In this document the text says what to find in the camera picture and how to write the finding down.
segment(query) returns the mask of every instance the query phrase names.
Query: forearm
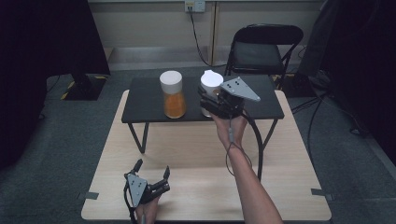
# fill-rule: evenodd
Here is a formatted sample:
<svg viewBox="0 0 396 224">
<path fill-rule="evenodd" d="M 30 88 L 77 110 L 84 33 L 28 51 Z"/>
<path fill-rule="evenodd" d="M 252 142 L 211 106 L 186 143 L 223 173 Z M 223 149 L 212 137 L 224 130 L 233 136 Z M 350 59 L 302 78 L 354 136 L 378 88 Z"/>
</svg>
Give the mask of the forearm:
<svg viewBox="0 0 396 224">
<path fill-rule="evenodd" d="M 236 147 L 232 147 L 228 153 L 246 223 L 283 223 L 273 201 L 253 172 L 244 153 Z"/>
</svg>

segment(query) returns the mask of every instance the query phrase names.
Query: black chair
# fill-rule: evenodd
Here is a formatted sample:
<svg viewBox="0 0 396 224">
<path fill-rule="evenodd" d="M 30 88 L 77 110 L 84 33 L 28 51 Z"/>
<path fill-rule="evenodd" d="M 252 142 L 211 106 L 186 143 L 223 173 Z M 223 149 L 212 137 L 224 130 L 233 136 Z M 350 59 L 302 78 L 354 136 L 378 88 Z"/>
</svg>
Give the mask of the black chair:
<svg viewBox="0 0 396 224">
<path fill-rule="evenodd" d="M 303 31 L 293 25 L 251 24 L 233 37 L 225 76 L 241 74 L 280 75 L 277 88 L 282 88 L 292 51 L 303 39 Z M 284 56 L 279 45 L 290 46 Z"/>
</svg>

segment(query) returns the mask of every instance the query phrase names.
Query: table top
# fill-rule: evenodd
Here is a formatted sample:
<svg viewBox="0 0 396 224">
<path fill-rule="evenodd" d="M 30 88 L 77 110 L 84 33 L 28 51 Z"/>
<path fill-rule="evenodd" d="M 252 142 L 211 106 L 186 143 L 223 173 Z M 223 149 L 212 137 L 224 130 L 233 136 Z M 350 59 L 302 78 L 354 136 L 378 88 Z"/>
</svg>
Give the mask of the table top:
<svg viewBox="0 0 396 224">
<path fill-rule="evenodd" d="M 187 111 L 180 119 L 169 119 L 163 113 L 163 91 L 157 77 L 134 77 L 121 121 L 174 122 L 211 120 L 202 114 L 198 94 L 201 77 L 183 77 L 183 93 Z M 224 77 L 230 80 L 236 76 Z M 272 80 L 268 76 L 252 75 L 241 77 L 261 98 L 259 102 L 246 100 L 245 109 L 254 119 L 283 119 L 284 114 L 274 92 Z"/>
<path fill-rule="evenodd" d="M 275 91 L 285 113 L 264 150 L 262 184 L 284 220 L 329 220 L 332 216 L 323 196 L 312 195 L 321 189 L 304 142 L 282 91 Z M 153 184 L 170 167 L 170 191 L 160 199 L 158 220 L 162 221 L 241 221 L 243 214 L 236 184 L 225 166 L 225 150 L 217 137 L 214 122 L 162 122 L 150 124 L 145 154 L 141 154 L 128 125 L 120 121 L 128 91 L 120 100 L 90 192 L 81 215 L 88 220 L 129 220 L 123 200 L 123 174 L 138 159 L 143 160 L 139 176 Z M 256 120 L 266 135 L 272 121 Z M 143 133 L 144 123 L 137 123 Z M 259 153 L 255 134 L 247 126 L 244 149 L 257 171 Z"/>
</svg>

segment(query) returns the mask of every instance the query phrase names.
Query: light wood platform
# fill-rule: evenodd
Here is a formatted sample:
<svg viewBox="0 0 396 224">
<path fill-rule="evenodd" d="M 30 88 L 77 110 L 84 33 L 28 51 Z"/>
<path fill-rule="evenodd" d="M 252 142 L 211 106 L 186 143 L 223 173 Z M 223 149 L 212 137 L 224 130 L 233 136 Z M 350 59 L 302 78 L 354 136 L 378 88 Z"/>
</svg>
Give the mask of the light wood platform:
<svg viewBox="0 0 396 224">
<path fill-rule="evenodd" d="M 125 179 L 136 161 L 143 159 L 139 171 L 153 184 L 170 167 L 171 190 L 160 199 L 158 220 L 243 220 L 238 192 L 225 166 L 225 150 L 212 121 L 150 123 L 148 144 L 141 154 L 121 116 L 128 91 L 110 129 L 102 157 L 92 180 L 90 192 L 97 200 L 87 199 L 81 215 L 88 220 L 129 219 L 123 200 Z M 276 91 L 285 118 L 280 119 L 264 150 L 262 184 L 271 195 L 284 220 L 329 220 L 332 216 L 323 196 L 312 195 L 321 189 L 309 161 L 302 137 L 282 91 Z M 271 120 L 256 120 L 262 137 Z M 134 124 L 143 135 L 144 123 Z M 258 147 L 251 127 L 247 126 L 243 147 L 257 171 Z"/>
</svg>

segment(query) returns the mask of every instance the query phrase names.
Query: hand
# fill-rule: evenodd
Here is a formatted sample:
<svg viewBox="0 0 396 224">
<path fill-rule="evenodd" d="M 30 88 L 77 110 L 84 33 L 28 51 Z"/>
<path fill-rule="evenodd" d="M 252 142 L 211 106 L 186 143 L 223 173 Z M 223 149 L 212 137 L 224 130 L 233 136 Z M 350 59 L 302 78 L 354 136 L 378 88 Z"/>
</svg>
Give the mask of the hand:
<svg viewBox="0 0 396 224">
<path fill-rule="evenodd" d="M 227 150 L 231 144 L 228 133 L 230 128 L 230 120 L 221 119 L 212 113 L 210 113 L 210 116 L 215 121 L 216 126 L 218 127 L 219 140 L 224 145 L 224 148 Z M 242 137 L 244 135 L 247 124 L 248 121 L 242 116 L 236 117 L 231 120 L 231 128 L 233 129 L 233 142 L 240 148 L 242 148 Z"/>
<path fill-rule="evenodd" d="M 158 201 L 160 197 L 155 198 L 149 203 L 140 204 L 136 207 L 136 216 L 137 216 L 137 223 L 142 223 L 142 217 L 145 215 L 145 223 L 153 224 L 155 222 L 155 218 L 157 217 L 157 209 L 158 209 Z"/>
</svg>

